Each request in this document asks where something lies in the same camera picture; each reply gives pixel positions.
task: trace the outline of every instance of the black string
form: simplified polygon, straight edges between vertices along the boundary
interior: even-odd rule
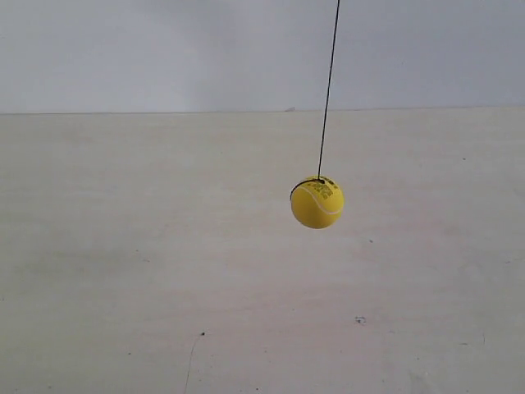
[[[339,21],[339,7],[340,0],[337,0],[337,11],[336,11],[336,24],[334,25],[334,39],[331,45],[331,60],[330,60],[330,73],[328,74],[328,88],[326,90],[326,106],[325,106],[325,118],[322,123],[322,138],[321,138],[321,153],[319,154],[319,168],[317,170],[317,179],[321,179],[321,162],[322,162],[322,149],[325,144],[325,129],[326,129],[326,115],[328,113],[328,100],[330,99],[330,83],[331,83],[331,70],[334,66],[334,52],[336,51],[336,36],[337,36],[337,22]]]

